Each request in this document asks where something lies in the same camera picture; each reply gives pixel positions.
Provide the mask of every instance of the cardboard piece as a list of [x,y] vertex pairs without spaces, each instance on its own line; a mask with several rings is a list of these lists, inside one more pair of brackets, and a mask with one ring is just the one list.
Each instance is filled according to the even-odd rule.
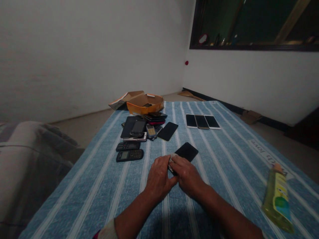
[[164,107],[164,99],[162,96],[145,94],[144,91],[127,92],[121,98],[109,104],[109,106],[117,110],[125,103],[127,104],[129,112],[133,115],[159,112]]
[[262,115],[255,111],[244,111],[240,117],[246,124],[254,124],[262,118]]

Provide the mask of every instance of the plastic bottle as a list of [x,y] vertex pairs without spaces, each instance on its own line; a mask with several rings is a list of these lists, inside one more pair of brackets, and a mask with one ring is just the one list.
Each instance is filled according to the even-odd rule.
[[286,177],[280,164],[276,163],[269,172],[262,210],[279,228],[286,232],[294,233],[288,202]]

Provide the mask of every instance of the blue striped blanket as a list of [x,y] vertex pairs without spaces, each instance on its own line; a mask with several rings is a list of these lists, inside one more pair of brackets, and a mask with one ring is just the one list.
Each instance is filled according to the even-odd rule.
[[[144,190],[155,158],[185,142],[199,154],[193,160],[203,180],[227,202],[273,238],[319,237],[319,186],[217,101],[165,102],[167,122],[179,125],[169,142],[141,143],[144,158],[117,163],[121,123],[128,111],[115,111],[79,161],[36,213],[20,238],[92,238]],[[185,114],[214,115],[221,130],[186,127]],[[295,234],[276,227],[262,212],[271,164],[282,165],[288,179]],[[153,210],[141,238],[220,238],[201,206],[179,186]]]

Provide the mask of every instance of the bottle label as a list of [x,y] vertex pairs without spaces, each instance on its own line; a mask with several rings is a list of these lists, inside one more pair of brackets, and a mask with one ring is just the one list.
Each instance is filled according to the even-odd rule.
[[291,222],[286,178],[280,173],[275,173],[273,208]]

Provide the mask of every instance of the floor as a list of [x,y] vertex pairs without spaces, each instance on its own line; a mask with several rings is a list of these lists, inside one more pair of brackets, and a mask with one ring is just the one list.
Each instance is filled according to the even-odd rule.
[[[198,101],[196,99],[180,96],[177,93],[163,96],[165,101]],[[80,149],[67,156],[73,163],[83,153],[92,138],[100,130],[106,120],[113,113],[112,109],[81,116],[54,123],[60,127],[61,131],[74,138],[80,145]],[[295,140],[287,138],[282,131],[261,123],[250,126],[271,145],[273,145],[282,155],[293,162],[313,181],[319,184],[319,151],[303,145]]]

